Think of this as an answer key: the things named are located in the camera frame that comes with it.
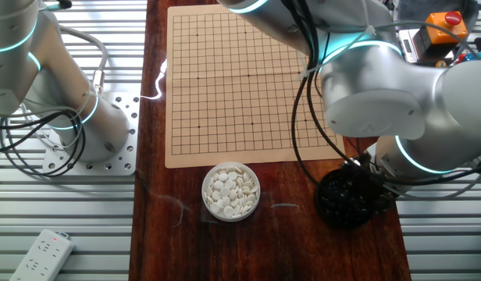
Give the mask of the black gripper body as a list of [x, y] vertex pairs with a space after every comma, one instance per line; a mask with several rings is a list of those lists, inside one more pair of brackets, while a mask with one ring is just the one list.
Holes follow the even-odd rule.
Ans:
[[341, 165], [345, 179], [357, 195], [361, 205], [377, 213], [384, 213], [394, 204], [395, 196], [383, 186], [383, 181], [374, 176], [382, 175], [370, 154], [361, 154], [357, 158]]

